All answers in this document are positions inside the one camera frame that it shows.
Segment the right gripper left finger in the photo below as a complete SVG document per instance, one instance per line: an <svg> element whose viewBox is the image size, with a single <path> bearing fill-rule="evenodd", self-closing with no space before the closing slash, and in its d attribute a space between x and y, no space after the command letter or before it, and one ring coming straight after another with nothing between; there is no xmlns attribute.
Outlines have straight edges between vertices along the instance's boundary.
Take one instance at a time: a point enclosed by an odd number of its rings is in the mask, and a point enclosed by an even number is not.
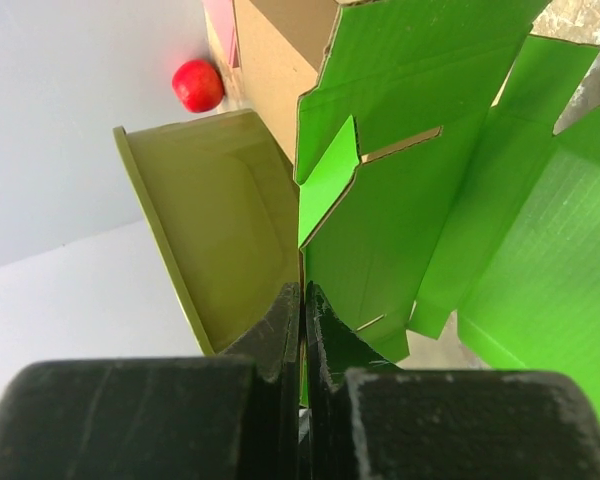
<svg viewBox="0 0 600 480"><path fill-rule="evenodd" d="M0 400L0 479L294 479L300 288L208 357L39 362Z"/></svg>

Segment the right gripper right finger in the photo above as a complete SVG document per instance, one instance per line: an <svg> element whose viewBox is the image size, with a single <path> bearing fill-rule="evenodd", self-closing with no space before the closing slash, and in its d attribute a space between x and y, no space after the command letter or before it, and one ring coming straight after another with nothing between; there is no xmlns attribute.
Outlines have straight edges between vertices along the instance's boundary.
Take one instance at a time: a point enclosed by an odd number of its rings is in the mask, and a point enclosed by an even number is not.
<svg viewBox="0 0 600 480"><path fill-rule="evenodd" d="M316 479L600 479L600 422L549 371L404 370L305 294Z"/></svg>

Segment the green paper box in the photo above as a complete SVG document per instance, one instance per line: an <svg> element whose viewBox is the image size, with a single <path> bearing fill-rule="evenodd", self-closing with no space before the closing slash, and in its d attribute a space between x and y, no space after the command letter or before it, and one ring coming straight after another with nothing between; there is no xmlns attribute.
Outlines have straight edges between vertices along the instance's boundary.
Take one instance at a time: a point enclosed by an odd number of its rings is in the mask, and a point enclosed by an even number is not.
<svg viewBox="0 0 600 480"><path fill-rule="evenodd" d="M341 4L298 105L307 277L385 356L405 332L572 377L600 412L600 106L555 123L591 46L541 1Z"/></svg>

